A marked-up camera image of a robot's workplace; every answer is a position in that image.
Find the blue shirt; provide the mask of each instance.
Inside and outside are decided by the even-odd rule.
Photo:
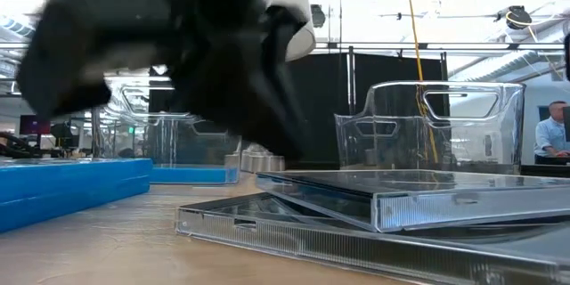
[[[570,142],[566,142],[564,124],[560,124],[552,118],[538,123],[535,135],[534,154],[538,156],[552,156],[544,150],[546,147],[552,147],[557,151],[570,151]]]

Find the blue tray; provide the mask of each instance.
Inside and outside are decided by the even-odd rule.
[[[151,183],[227,184],[238,182],[237,168],[154,167]]]
[[[151,170],[149,159],[0,162],[0,232],[147,192]]]

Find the wooden table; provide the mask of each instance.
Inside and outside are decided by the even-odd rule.
[[[145,195],[0,235],[2,285],[403,284],[176,236],[175,208],[258,192],[152,186]]]

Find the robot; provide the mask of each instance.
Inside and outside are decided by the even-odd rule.
[[[106,104],[104,71],[164,64],[171,111],[297,159],[303,132],[285,55],[307,22],[264,0],[49,0],[17,82],[38,116],[54,118]]]

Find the man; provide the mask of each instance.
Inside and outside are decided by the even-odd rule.
[[[536,165],[565,165],[565,157],[570,157],[570,142],[566,141],[564,116],[565,102],[549,105],[550,118],[536,125],[534,163]]]

